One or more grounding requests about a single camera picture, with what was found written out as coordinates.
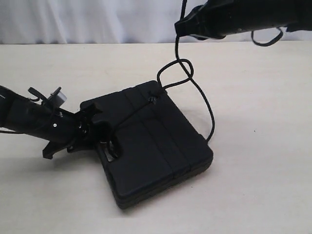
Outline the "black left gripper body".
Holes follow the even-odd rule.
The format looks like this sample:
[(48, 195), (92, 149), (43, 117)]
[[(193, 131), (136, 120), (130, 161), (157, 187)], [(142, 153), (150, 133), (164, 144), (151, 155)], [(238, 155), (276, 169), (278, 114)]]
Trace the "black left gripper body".
[(93, 122), (95, 116), (85, 117), (84, 108), (76, 113), (57, 109), (42, 130), (42, 137), (49, 141), (42, 150), (43, 158), (52, 159), (64, 149), (69, 153), (92, 149), (102, 138), (102, 121)]

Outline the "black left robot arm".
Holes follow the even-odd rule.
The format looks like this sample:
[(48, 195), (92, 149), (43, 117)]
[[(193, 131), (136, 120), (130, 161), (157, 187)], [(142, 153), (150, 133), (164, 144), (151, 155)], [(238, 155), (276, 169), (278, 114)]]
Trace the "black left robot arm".
[(52, 159), (63, 149), (69, 153), (89, 150), (99, 141), (99, 131), (92, 118), (101, 110), (95, 104), (72, 113), (61, 108), (67, 98), (60, 87), (49, 97), (33, 87), (28, 91), (35, 99), (1, 86), (1, 133), (25, 134), (47, 140), (48, 144), (42, 151), (45, 159)]

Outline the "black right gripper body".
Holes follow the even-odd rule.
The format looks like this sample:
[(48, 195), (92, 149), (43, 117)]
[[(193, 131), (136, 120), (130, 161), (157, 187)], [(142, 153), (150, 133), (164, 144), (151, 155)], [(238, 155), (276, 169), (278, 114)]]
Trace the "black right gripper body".
[(190, 12), (190, 36), (198, 40), (224, 39), (226, 35), (218, 27), (233, 5), (233, 0), (209, 0), (194, 7)]

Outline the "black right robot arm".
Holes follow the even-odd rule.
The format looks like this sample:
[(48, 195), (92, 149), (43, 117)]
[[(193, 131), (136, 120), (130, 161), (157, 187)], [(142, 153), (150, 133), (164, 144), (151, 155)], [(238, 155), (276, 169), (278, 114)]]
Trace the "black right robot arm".
[(312, 29), (310, 0), (209, 0), (175, 23), (179, 37), (199, 40), (285, 27), (288, 32)]

